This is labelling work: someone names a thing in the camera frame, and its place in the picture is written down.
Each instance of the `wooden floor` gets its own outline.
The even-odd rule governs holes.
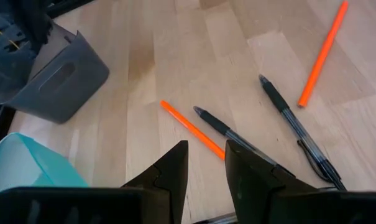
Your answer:
[[[376,0],[351,0],[311,101],[296,102],[340,0],[95,0],[57,23],[79,30],[109,80],[66,124],[17,113],[19,131],[67,156],[92,186],[120,186],[189,140],[183,223],[233,211],[224,163],[159,107],[169,101],[221,147],[209,110],[305,182],[319,180],[261,89],[269,78],[349,190],[376,190]]]

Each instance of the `pen barrel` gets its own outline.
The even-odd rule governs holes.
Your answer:
[[[222,121],[211,115],[207,111],[203,111],[200,114],[200,118],[205,120],[211,127],[213,127],[217,132],[221,133],[223,136],[226,135],[226,132],[230,130],[230,127],[224,124]]]
[[[272,83],[267,82],[262,85],[262,88],[268,94],[270,100],[272,101],[273,105],[275,105],[276,109],[279,112],[282,112],[284,109],[290,108],[283,97],[279,94],[276,88],[273,86]]]

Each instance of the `gray container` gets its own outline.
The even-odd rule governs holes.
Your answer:
[[[27,84],[0,104],[55,123],[68,121],[106,81],[109,69],[78,32],[54,24]]]

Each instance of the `ballpoint pen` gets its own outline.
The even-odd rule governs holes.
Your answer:
[[[273,105],[275,105],[276,109],[279,110],[279,112],[282,114],[282,116],[285,118],[292,130],[294,130],[295,134],[297,135],[297,143],[304,150],[305,155],[307,156],[314,171],[323,180],[332,182],[338,190],[346,190],[341,182],[341,177],[337,173],[337,170],[321,152],[320,148],[316,145],[311,136],[295,117],[290,107],[276,90],[276,88],[263,75],[259,75],[259,79],[262,88],[269,96]]]
[[[282,168],[286,173],[294,176],[288,169],[284,168],[282,165],[275,162],[273,159],[271,159],[268,155],[263,153],[261,150],[253,146],[251,143],[249,143],[247,140],[245,140],[242,136],[237,134],[235,131],[233,131],[228,125],[220,121],[218,118],[214,117],[211,113],[209,113],[206,110],[201,109],[198,106],[194,106],[193,109],[195,112],[200,116],[201,119],[203,119],[205,122],[207,122],[211,127],[213,127],[217,132],[222,134],[223,136],[234,140],[239,145],[241,145],[243,148],[248,149],[252,151],[253,153],[260,156],[262,159],[266,160],[273,166],[277,166]]]

